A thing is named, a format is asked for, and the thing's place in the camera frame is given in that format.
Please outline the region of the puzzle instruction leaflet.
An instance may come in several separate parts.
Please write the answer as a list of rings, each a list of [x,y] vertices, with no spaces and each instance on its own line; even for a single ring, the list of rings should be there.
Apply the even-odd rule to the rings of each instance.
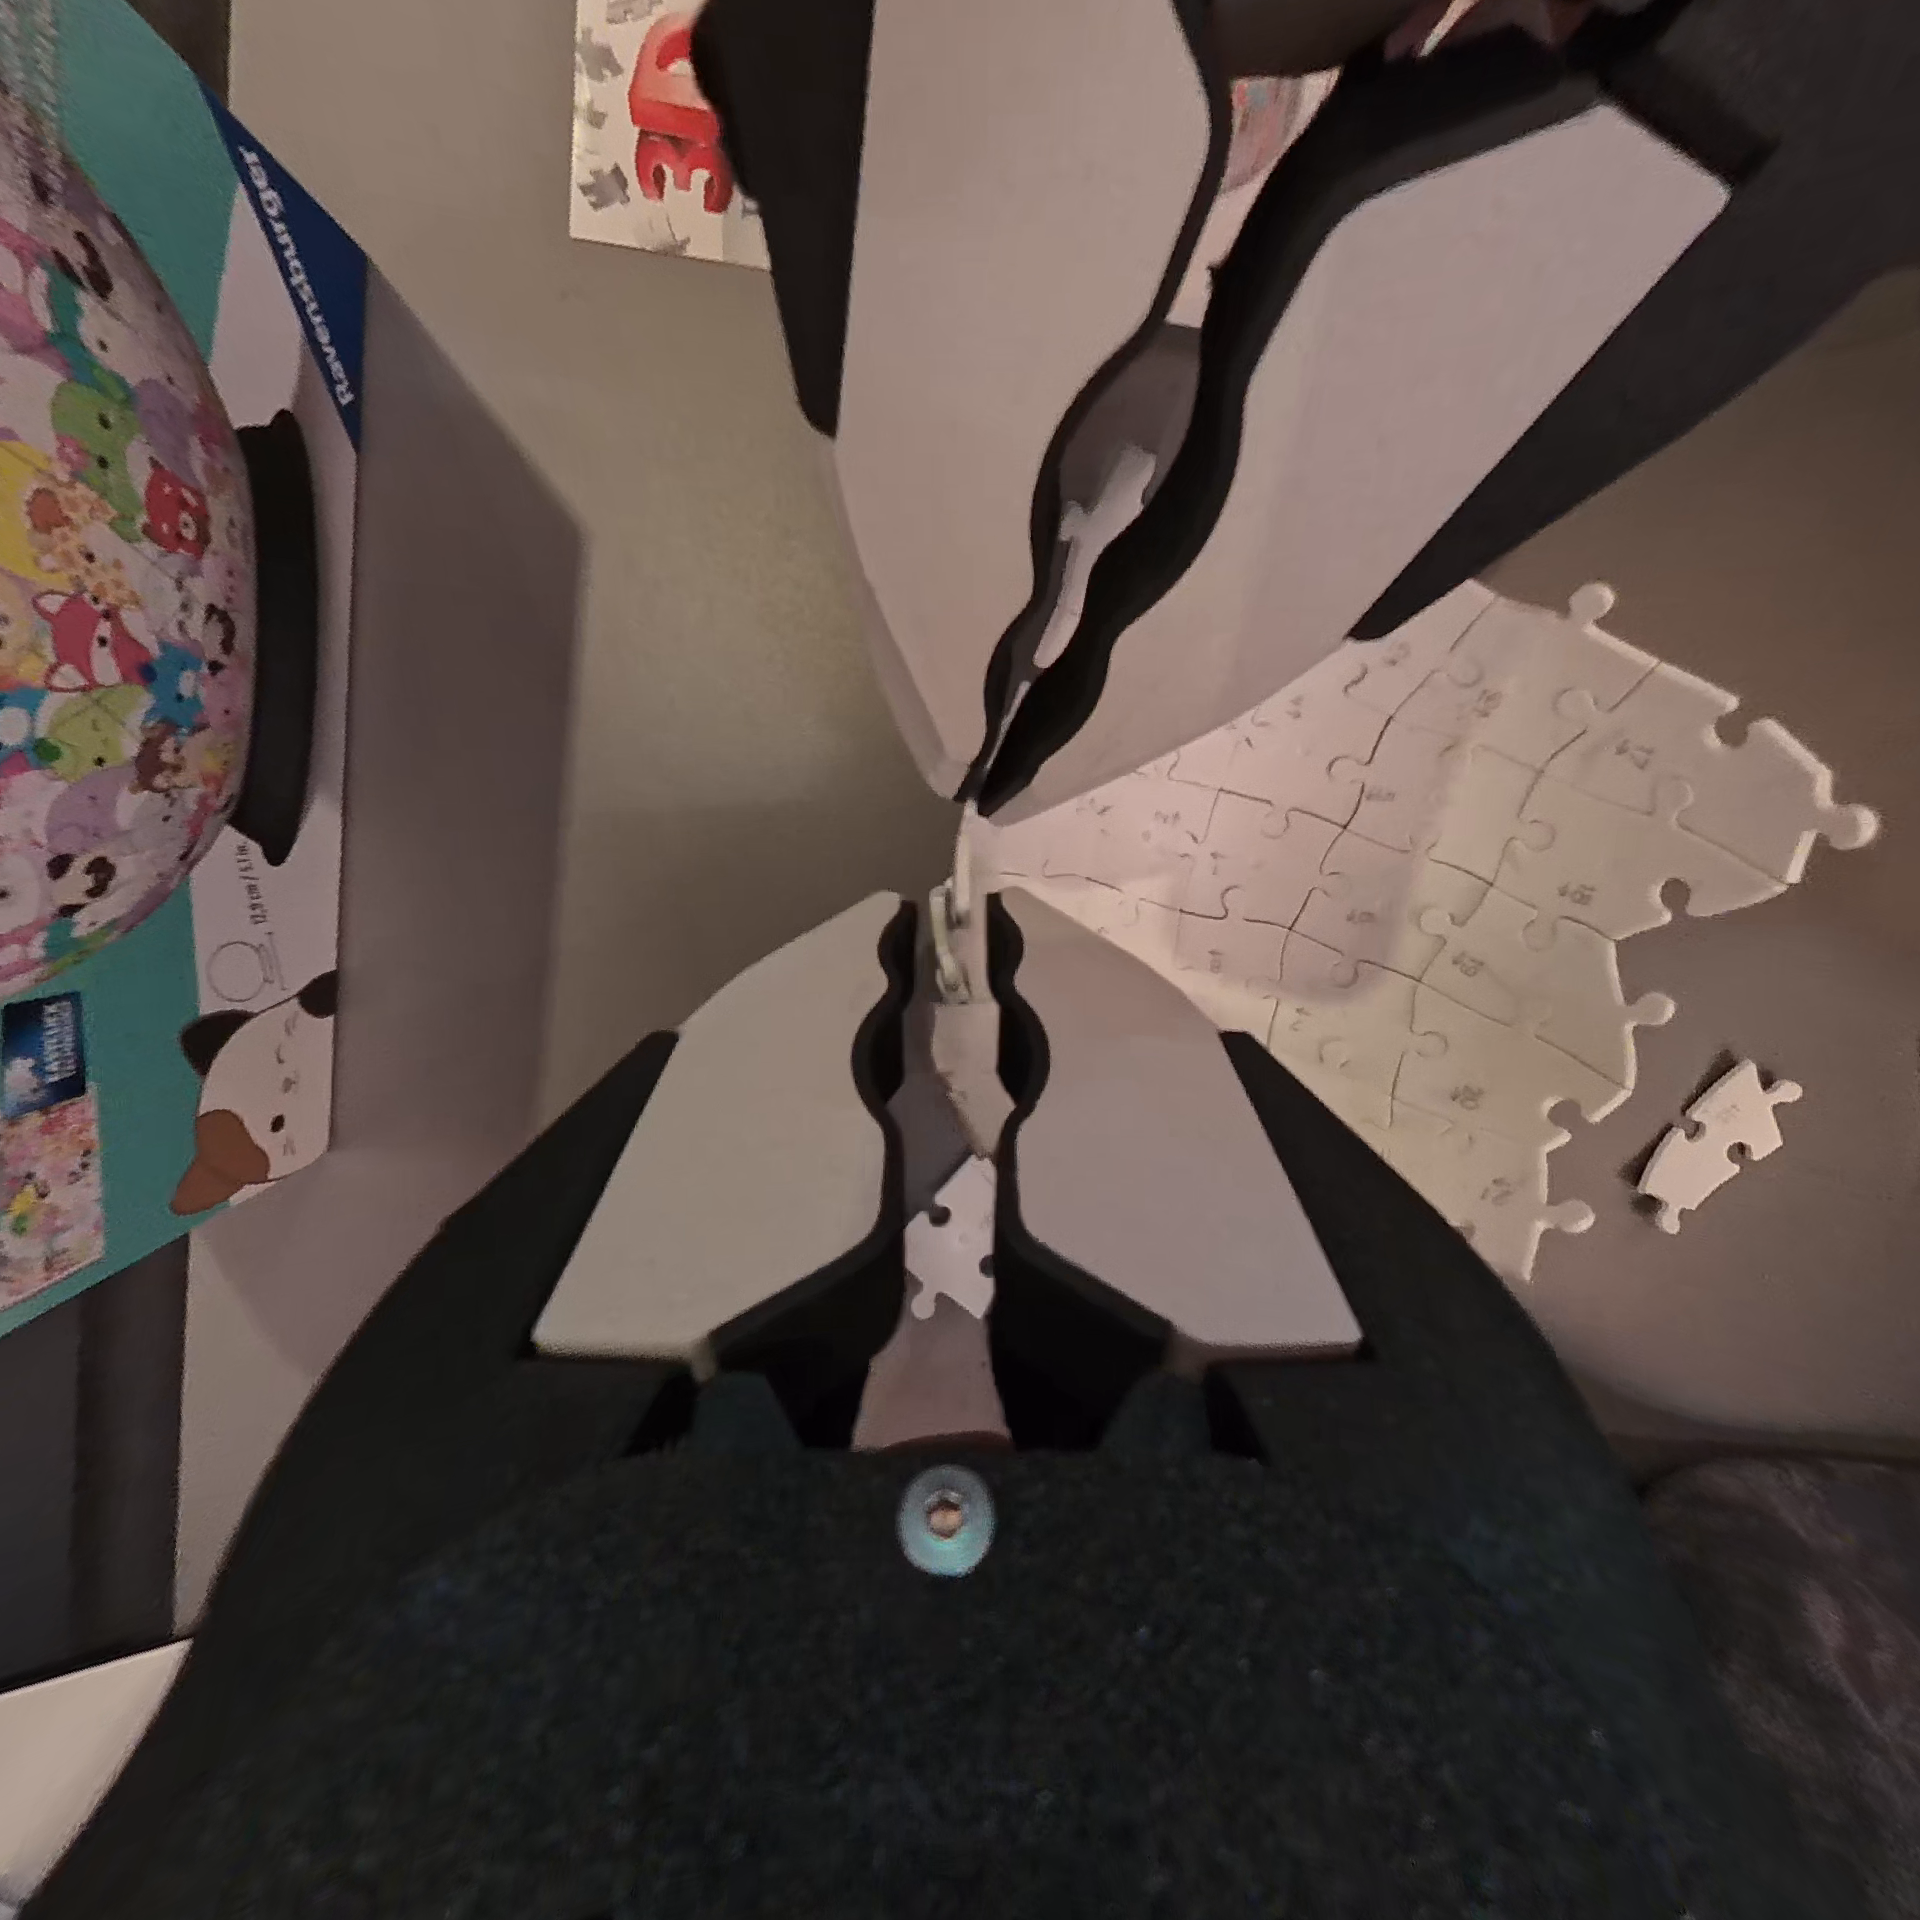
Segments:
[[[761,215],[722,150],[690,67],[699,5],[580,3],[574,36],[568,232],[649,255],[769,272]],[[1186,286],[1212,272],[1259,186],[1337,74],[1232,84],[1232,144]]]

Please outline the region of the white stand with base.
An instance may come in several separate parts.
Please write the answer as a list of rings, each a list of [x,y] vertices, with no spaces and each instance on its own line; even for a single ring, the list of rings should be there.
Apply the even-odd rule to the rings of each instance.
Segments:
[[[2,1693],[2,1916],[13,1918],[83,1830],[174,1686],[192,1639]]]

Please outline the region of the person's right hand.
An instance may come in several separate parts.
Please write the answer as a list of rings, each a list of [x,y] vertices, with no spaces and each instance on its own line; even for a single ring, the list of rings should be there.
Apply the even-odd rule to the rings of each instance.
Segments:
[[[1523,31],[1554,45],[1590,11],[1594,3],[1422,3],[1385,36],[1384,60],[1432,58],[1492,31]]]

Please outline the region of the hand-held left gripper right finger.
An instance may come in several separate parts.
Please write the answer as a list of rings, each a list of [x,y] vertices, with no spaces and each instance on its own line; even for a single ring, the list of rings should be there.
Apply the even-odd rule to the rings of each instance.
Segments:
[[[1354,1352],[1360,1323],[1222,1035],[1164,973],[1033,893],[1004,1013],[1041,1024],[1001,1194],[1044,1254],[1188,1352]]]

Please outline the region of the partly built white puzzle ball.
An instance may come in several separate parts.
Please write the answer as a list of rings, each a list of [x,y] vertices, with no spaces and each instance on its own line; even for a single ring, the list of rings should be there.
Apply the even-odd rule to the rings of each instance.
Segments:
[[[1878,816],[1733,690],[1466,583],[1348,639],[1214,732],[1020,822],[964,813],[978,891],[1014,885],[1249,1032],[1504,1280],[1589,1204],[1552,1197],[1557,1119],[1603,1119],[1674,1002],[1622,942],[1769,900]]]

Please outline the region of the colourful puzzle ball box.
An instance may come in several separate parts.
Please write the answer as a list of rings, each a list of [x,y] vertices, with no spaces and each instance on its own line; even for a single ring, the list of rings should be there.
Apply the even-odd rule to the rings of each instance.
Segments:
[[[131,5],[4,5],[2,1325],[329,1150],[369,255]]]

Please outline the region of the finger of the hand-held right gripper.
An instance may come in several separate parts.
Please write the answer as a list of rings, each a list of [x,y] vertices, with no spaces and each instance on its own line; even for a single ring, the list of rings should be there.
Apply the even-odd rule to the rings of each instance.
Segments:
[[[832,479],[880,687],[947,799],[1049,575],[1069,412],[1164,317],[1219,173],[1196,34],[1171,3],[874,11]]]
[[[976,810],[1077,799],[1357,636],[1729,196],[1699,139],[1520,31],[1350,71],[1238,228],[1184,444]]]

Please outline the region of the white puzzle piece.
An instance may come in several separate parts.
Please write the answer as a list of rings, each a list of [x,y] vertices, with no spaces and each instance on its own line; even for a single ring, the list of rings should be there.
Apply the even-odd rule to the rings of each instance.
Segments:
[[[1729,1187],[1748,1160],[1777,1155],[1786,1138],[1778,1108],[1803,1096],[1789,1079],[1768,1079],[1752,1061],[1738,1061],[1704,1087],[1681,1123],[1650,1147],[1636,1180],[1636,1195],[1650,1204],[1653,1226],[1674,1237],[1685,1219]]]
[[[987,1317],[995,1298],[995,1208],[995,1165],[969,1156],[906,1223],[906,1306],[916,1322],[931,1322],[941,1302],[976,1322]]]

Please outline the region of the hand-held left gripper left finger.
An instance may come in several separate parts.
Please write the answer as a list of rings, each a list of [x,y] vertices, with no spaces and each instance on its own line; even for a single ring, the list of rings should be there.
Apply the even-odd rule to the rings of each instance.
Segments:
[[[856,1043],[902,904],[853,902],[680,1026],[534,1322],[539,1352],[718,1357],[880,1226],[886,1150]]]

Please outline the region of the person's grey hoodie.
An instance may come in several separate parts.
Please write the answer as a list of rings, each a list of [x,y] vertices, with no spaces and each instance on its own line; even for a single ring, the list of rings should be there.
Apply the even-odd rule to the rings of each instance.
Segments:
[[[1716,1458],[1644,1495],[1741,1736],[1864,1916],[1918,1916],[1918,1470]]]

